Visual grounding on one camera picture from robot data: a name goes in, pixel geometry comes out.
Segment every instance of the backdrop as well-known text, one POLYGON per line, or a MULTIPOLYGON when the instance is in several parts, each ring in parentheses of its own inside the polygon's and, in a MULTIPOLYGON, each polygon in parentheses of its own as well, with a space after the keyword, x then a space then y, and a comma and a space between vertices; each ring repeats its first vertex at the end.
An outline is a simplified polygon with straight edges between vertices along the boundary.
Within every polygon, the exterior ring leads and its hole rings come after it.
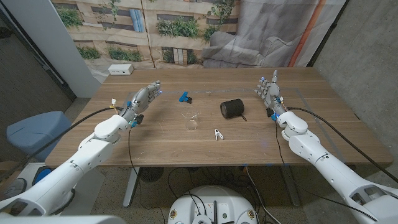
POLYGON ((345 0, 52 0, 90 72, 304 67, 345 0))

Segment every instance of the blue chair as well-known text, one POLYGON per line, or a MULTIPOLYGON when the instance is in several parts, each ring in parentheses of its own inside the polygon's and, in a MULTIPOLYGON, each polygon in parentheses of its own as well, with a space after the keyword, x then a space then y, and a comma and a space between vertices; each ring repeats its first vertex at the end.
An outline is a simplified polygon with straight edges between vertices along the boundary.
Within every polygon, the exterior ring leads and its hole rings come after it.
MULTIPOLYGON (((31 155, 69 128, 71 124, 62 111, 42 113, 8 126, 7 140, 13 146, 31 155)), ((35 158, 39 162, 44 162, 58 142, 59 140, 55 141, 35 158)))

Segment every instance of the robotic arm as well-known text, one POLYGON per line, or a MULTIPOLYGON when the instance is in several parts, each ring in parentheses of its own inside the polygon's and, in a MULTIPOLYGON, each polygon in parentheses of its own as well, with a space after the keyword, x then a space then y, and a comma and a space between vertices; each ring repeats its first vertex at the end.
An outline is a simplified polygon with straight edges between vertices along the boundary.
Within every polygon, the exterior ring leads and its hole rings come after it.
POLYGON ((319 138, 308 130, 308 124, 284 106, 279 95, 277 71, 272 82, 262 78, 255 92, 264 100, 267 114, 278 123, 283 138, 289 142, 290 149, 301 158, 309 161, 329 184, 340 194, 345 203, 365 214, 351 209, 359 223, 390 223, 398 218, 398 190, 375 184, 363 179, 321 144, 319 138))
POLYGON ((92 168, 107 160, 121 138, 119 131, 127 131, 140 124, 144 112, 162 92, 160 81, 139 90, 120 115, 98 124, 93 134, 84 139, 78 151, 32 188, 0 202, 0 212, 14 216, 41 216, 61 212, 72 200, 77 182, 92 168))

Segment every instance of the white power strip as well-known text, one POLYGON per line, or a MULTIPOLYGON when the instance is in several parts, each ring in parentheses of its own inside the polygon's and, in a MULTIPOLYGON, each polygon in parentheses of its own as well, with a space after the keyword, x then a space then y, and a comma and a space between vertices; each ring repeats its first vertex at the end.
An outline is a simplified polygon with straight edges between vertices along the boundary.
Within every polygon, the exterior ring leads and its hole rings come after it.
POLYGON ((131 64, 111 65, 108 68, 111 75, 130 75, 134 70, 131 64))

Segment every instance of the glass beaker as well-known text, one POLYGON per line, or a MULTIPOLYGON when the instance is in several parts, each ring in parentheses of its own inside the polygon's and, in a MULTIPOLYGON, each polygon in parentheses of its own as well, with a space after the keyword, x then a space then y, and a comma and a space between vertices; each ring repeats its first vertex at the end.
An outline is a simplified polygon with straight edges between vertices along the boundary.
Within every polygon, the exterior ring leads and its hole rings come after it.
POLYGON ((185 118, 185 127, 188 130, 195 130, 198 127, 199 111, 193 106, 186 106, 182 110, 182 116, 185 118))

